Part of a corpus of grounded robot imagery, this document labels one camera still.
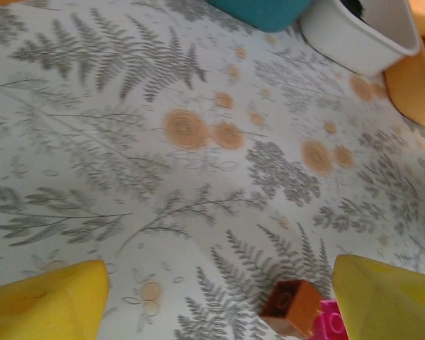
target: white plastic bin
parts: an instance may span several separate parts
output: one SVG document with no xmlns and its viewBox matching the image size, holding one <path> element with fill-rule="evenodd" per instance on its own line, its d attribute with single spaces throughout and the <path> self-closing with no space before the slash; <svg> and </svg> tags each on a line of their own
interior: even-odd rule
<svg viewBox="0 0 425 340">
<path fill-rule="evenodd" d="M 318 52 L 364 76 L 375 76 L 420 49 L 407 0 L 361 0 L 363 20 L 340 0 L 316 0 L 300 19 Z"/>
</svg>

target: orange flower print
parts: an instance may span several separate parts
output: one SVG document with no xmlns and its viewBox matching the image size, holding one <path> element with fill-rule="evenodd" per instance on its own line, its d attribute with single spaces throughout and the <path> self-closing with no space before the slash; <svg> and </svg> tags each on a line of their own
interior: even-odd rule
<svg viewBox="0 0 425 340">
<path fill-rule="evenodd" d="M 222 106 L 223 108 L 229 108 L 232 110 L 234 108 L 234 100 L 233 98 L 226 93 L 217 93 L 215 95 L 215 103 L 218 106 Z"/>
<path fill-rule="evenodd" d="M 266 41 L 270 43 L 272 46 L 277 45 L 277 38 L 271 34 L 266 34 Z"/>
<path fill-rule="evenodd" d="M 403 128 L 399 125 L 394 126 L 392 130 L 397 136 L 401 136 L 403 133 Z"/>
<path fill-rule="evenodd" d="M 302 145 L 304 164 L 319 175 L 332 172 L 332 156 L 327 147 L 317 140 L 308 140 Z"/>
<path fill-rule="evenodd" d="M 410 167 L 409 165 L 406 165 L 406 172 L 408 173 L 408 175 L 414 176 L 414 172 L 412 171 L 412 167 Z"/>
<path fill-rule="evenodd" d="M 205 146 L 208 127 L 194 112 L 173 110 L 165 116 L 163 126 L 167 138 L 181 149 L 197 150 Z"/>
<path fill-rule="evenodd" d="M 341 74 L 340 72 L 335 72 L 333 71 L 332 74 L 334 75 L 334 77 L 338 80 L 342 80 L 344 78 L 343 74 Z"/>
<path fill-rule="evenodd" d="M 228 66 L 227 73 L 232 81 L 239 81 L 241 79 L 241 74 L 239 74 L 238 68 L 234 65 Z"/>
<path fill-rule="evenodd" d="M 238 59 L 247 59 L 247 51 L 243 46 L 238 46 L 234 49 L 236 58 Z"/>
<path fill-rule="evenodd" d="M 161 293 L 161 285 L 155 282 L 145 283 L 140 288 L 140 296 L 144 301 L 154 301 L 161 295 Z"/>
<path fill-rule="evenodd" d="M 357 121 L 356 117 L 351 117 L 348 119 L 349 125 L 351 125 L 353 128 L 357 128 L 359 126 L 359 123 Z"/>
<path fill-rule="evenodd" d="M 277 218 L 277 223 L 280 227 L 284 229 L 288 229 L 290 227 L 290 221 L 288 221 L 288 218 L 286 218 L 285 216 L 279 216 Z"/>
<path fill-rule="evenodd" d="M 261 90 L 261 95 L 264 97 L 264 98 L 270 98 L 271 97 L 271 91 L 269 91 L 268 89 L 262 89 Z"/>
<path fill-rule="evenodd" d="M 155 301 L 145 301 L 143 308 L 149 317 L 155 317 L 161 309 L 159 303 Z"/>
<path fill-rule="evenodd" d="M 373 83 L 371 85 L 371 88 L 373 90 L 373 94 L 379 99 L 387 99 L 387 89 L 385 88 L 385 86 L 380 85 L 378 83 Z"/>
<path fill-rule="evenodd" d="M 44 271 L 54 271 L 55 269 L 63 268 L 67 265 L 64 261 L 52 261 L 44 267 Z"/>
<path fill-rule="evenodd" d="M 382 246 L 386 247 L 389 244 L 389 237 L 386 235 L 381 235 L 381 237 L 378 238 L 378 241 Z"/>
<path fill-rule="evenodd" d="M 349 85 L 362 101 L 371 101 L 373 99 L 373 91 L 370 84 L 359 76 L 352 74 L 349 77 Z"/>
<path fill-rule="evenodd" d="M 418 147 L 420 150 L 425 149 L 425 145 L 424 145 L 424 143 L 423 143 L 421 140 L 417 140 L 417 141 L 416 141 L 416 144 L 417 144 L 417 147 Z"/>
<path fill-rule="evenodd" d="M 354 167 L 354 157 L 352 153 L 343 145 L 338 145 L 334 149 L 334 158 L 339 166 L 345 169 Z"/>
<path fill-rule="evenodd" d="M 249 116 L 251 123 L 255 126 L 258 126 L 259 128 L 262 128 L 266 124 L 264 117 L 261 117 L 261 115 L 255 110 L 251 111 Z"/>
<path fill-rule="evenodd" d="M 324 129 L 330 135 L 335 135 L 337 133 L 337 126 L 331 121 L 324 122 Z"/>
<path fill-rule="evenodd" d="M 220 123 L 212 128 L 212 138 L 221 147 L 236 150 L 244 145 L 244 136 L 235 124 Z"/>
</svg>

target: orange dandelion print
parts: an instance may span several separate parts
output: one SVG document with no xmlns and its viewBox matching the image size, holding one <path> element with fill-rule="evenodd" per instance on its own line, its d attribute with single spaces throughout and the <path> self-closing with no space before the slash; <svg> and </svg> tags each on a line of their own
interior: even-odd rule
<svg viewBox="0 0 425 340">
<path fill-rule="evenodd" d="M 187 110 L 173 110 L 163 120 L 167 138 L 177 147 L 197 150 L 205 146 L 208 127 L 201 117 Z"/>
<path fill-rule="evenodd" d="M 380 85 L 378 83 L 373 83 L 371 85 L 371 88 L 373 90 L 373 94 L 377 96 L 379 99 L 387 98 L 387 89 L 385 88 L 385 86 Z"/>
<path fill-rule="evenodd" d="M 266 34 L 266 41 L 270 43 L 272 46 L 277 45 L 277 38 L 271 34 Z"/>
<path fill-rule="evenodd" d="M 311 171 L 319 175 L 332 172 L 332 156 L 324 144 L 317 140 L 308 140 L 302 145 L 302 159 Z"/>
<path fill-rule="evenodd" d="M 235 124 L 220 123 L 212 128 L 211 136 L 221 147 L 236 150 L 244 145 L 244 136 Z"/>
<path fill-rule="evenodd" d="M 215 95 L 215 103 L 217 106 L 221 106 L 223 108 L 229 108 L 232 110 L 234 108 L 234 100 L 233 98 L 226 93 L 217 93 Z"/>
<path fill-rule="evenodd" d="M 371 101 L 373 99 L 373 91 L 370 84 L 359 76 L 352 74 L 349 77 L 349 86 L 362 101 Z"/>
<path fill-rule="evenodd" d="M 343 145 L 338 145 L 334 149 L 334 158 L 339 166 L 345 169 L 354 167 L 354 157 L 352 153 Z"/>
<path fill-rule="evenodd" d="M 239 70 L 236 66 L 228 66 L 227 72 L 232 81 L 239 81 L 241 79 L 241 75 L 239 74 Z"/>
<path fill-rule="evenodd" d="M 246 51 L 246 49 L 244 47 L 242 47 L 242 46 L 236 47 L 234 49 L 234 52 L 236 54 L 236 58 L 238 58 L 238 59 L 247 59 L 247 51 Z"/>
<path fill-rule="evenodd" d="M 337 126 L 331 121 L 324 122 L 324 129 L 330 135 L 335 135 L 337 133 Z"/>
</svg>

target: gray fern pattern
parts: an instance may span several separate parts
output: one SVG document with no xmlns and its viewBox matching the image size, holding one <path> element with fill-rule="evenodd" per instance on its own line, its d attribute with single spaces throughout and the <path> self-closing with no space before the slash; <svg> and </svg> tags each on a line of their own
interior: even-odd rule
<svg viewBox="0 0 425 340">
<path fill-rule="evenodd" d="M 20 33 L 26 32 L 25 24 L 8 7 L 0 7 L 0 47 L 9 46 Z"/>
<path fill-rule="evenodd" d="M 205 302 L 186 298 L 191 316 L 178 316 L 180 328 L 174 331 L 175 339 L 264 339 L 268 327 L 261 321 L 259 312 L 279 280 L 305 278 L 324 298 L 329 298 L 332 269 L 324 242 L 321 240 L 320 252 L 316 255 L 303 227 L 298 227 L 302 242 L 296 250 L 290 240 L 259 225 L 272 242 L 277 259 L 227 230 L 227 241 L 239 264 L 225 258 L 219 249 L 211 249 L 225 285 L 210 280 L 204 269 L 197 267 L 198 285 Z"/>
<path fill-rule="evenodd" d="M 252 34 L 255 29 L 242 21 L 220 11 L 211 6 L 205 0 L 164 0 L 170 11 L 179 13 L 183 18 L 190 22 L 210 19 L 213 23 L 217 23 L 221 28 L 229 32 L 244 30 L 247 34 Z"/>
<path fill-rule="evenodd" d="M 102 260 L 98 340 L 282 340 L 277 281 L 425 273 L 425 128 L 387 95 L 209 0 L 1 6 L 0 285 Z"/>
<path fill-rule="evenodd" d="M 369 202 L 355 203 L 352 200 L 343 198 L 337 209 L 331 207 L 321 207 L 319 213 L 314 215 L 314 226 L 345 232 L 354 229 L 357 232 L 376 231 L 380 221 L 386 221 L 385 210 L 376 204 Z"/>
<path fill-rule="evenodd" d="M 425 189 L 417 188 L 410 171 L 383 154 L 377 161 L 364 165 L 358 175 L 373 198 L 384 193 L 390 201 L 390 210 L 399 222 L 395 230 L 403 235 L 413 222 L 418 222 L 425 209 Z"/>
<path fill-rule="evenodd" d="M 315 51 L 298 52 L 290 47 L 275 54 L 276 61 L 255 61 L 255 75 L 270 86 L 282 89 L 291 113 L 305 111 L 310 104 L 318 108 L 340 109 L 346 94 L 341 84 L 325 69 L 330 61 Z"/>
<path fill-rule="evenodd" d="M 35 193 L 22 197 L 6 186 L 0 186 L 0 214 L 11 218 L 0 230 L 5 239 L 19 239 L 11 247 L 23 246 L 62 235 L 67 243 L 104 241 L 124 230 L 123 218 L 130 213 L 104 215 L 92 210 L 95 200 L 85 193 L 71 189 L 67 192 L 56 188 L 41 187 Z M 42 207 L 44 213 L 32 212 Z M 79 225 L 72 227 L 73 222 Z"/>
<path fill-rule="evenodd" d="M 369 147 L 377 152 L 386 152 L 388 154 L 400 155 L 403 149 L 408 148 L 408 143 L 403 138 L 395 133 L 389 135 L 381 130 L 376 130 L 374 135 L 363 132 L 359 138 L 359 143 L 363 147 Z"/>
<path fill-rule="evenodd" d="M 302 207 L 321 195 L 318 179 L 309 175 L 300 162 L 286 161 L 282 150 L 272 142 L 255 142 L 246 159 L 251 163 L 248 169 L 253 183 L 261 186 L 269 198 L 282 188 L 287 200 Z"/>
<path fill-rule="evenodd" d="M 19 81 L 18 89 L 41 94 L 26 82 Z M 16 123 L 21 129 L 21 136 L 28 138 L 38 153 L 53 155 L 62 150 L 69 154 L 72 169 L 90 187 L 102 192 L 115 189 L 122 193 L 132 193 L 139 200 L 146 200 L 160 184 L 161 175 L 171 171 L 170 166 L 158 155 L 125 153 L 129 143 L 137 141 L 136 133 L 142 129 L 143 118 L 135 110 L 116 106 L 87 110 L 76 115 L 48 113 L 13 94 L 11 91 L 14 89 L 16 84 L 13 82 L 0 84 L 0 94 L 22 105 L 16 112 L 21 117 Z M 61 103 L 57 100 L 58 96 L 62 97 Z M 66 106 L 77 104 L 77 100 L 73 101 L 72 98 L 64 101 L 67 96 L 71 95 L 52 92 L 51 99 L 44 103 L 49 106 L 63 105 L 64 102 Z M 77 118 L 93 126 L 103 139 L 67 123 L 64 118 Z M 60 124 L 69 132 L 61 133 L 55 124 Z"/>
<path fill-rule="evenodd" d="M 140 84 L 144 84 L 146 100 L 152 102 L 162 89 L 177 81 L 182 81 L 190 89 L 193 89 L 193 75 L 206 81 L 195 45 L 184 53 L 173 28 L 170 28 L 169 44 L 164 45 L 156 33 L 129 15 L 127 19 L 134 25 L 140 40 L 135 38 L 135 33 L 122 29 L 97 9 L 91 10 L 91 17 L 95 27 L 75 13 L 71 15 L 78 37 L 55 19 L 52 22 L 54 39 L 37 33 L 36 40 L 26 40 L 10 58 L 37 62 L 45 70 L 56 69 L 63 79 L 68 79 L 76 66 L 83 86 L 90 74 L 95 73 L 97 91 L 104 90 L 119 74 L 124 74 L 119 92 L 121 99 Z"/>
<path fill-rule="evenodd" d="M 164 197 L 163 204 L 155 208 L 156 218 L 130 235 L 121 244 L 117 255 L 120 255 L 130 242 L 140 234 L 170 232 L 189 238 L 189 234 L 185 231 L 183 225 L 177 222 L 167 222 L 171 217 L 199 217 L 207 225 L 213 226 L 216 223 L 216 218 L 212 212 L 213 208 L 220 210 L 225 215 L 235 217 L 241 205 L 260 211 L 266 207 L 266 199 L 256 192 L 245 196 L 244 190 L 239 189 L 230 191 L 223 198 L 217 199 L 210 198 L 210 195 L 211 186 L 208 184 L 198 188 L 195 198 L 192 200 L 186 200 L 180 191 L 169 193 Z"/>
</svg>

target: fern leaf print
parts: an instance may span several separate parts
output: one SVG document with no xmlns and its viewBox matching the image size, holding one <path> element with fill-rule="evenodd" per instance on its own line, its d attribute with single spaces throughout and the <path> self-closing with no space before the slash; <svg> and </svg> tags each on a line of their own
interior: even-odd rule
<svg viewBox="0 0 425 340">
<path fill-rule="evenodd" d="M 71 15 L 75 35 L 54 19 L 52 37 L 36 33 L 34 40 L 26 40 L 9 57 L 37 63 L 44 70 L 56 69 L 65 80 L 76 70 L 82 86 L 87 86 L 89 76 L 94 75 L 97 92 L 102 92 L 119 76 L 120 99 L 125 99 L 140 84 L 144 86 L 145 99 L 153 102 L 163 89 L 178 81 L 189 89 L 193 89 L 194 76 L 206 82 L 196 46 L 191 44 L 184 52 L 173 28 L 169 28 L 169 42 L 165 43 L 132 16 L 126 17 L 134 32 L 107 19 L 96 8 L 90 14 L 94 24 L 75 13 Z"/>
<path fill-rule="evenodd" d="M 279 280 L 304 278 L 324 299 L 331 297 L 332 269 L 322 239 L 316 254 L 300 224 L 300 240 L 299 236 L 296 240 L 285 239 L 267 227 L 258 227 L 272 243 L 277 257 L 269 256 L 269 249 L 248 243 L 227 230 L 227 241 L 234 256 L 229 252 L 225 256 L 225 250 L 211 249 L 225 286 L 212 280 L 202 267 L 197 267 L 198 285 L 205 303 L 186 298 L 192 317 L 178 316 L 175 339 L 216 339 L 217 336 L 220 339 L 267 339 L 270 331 L 259 313 Z"/>
</svg>

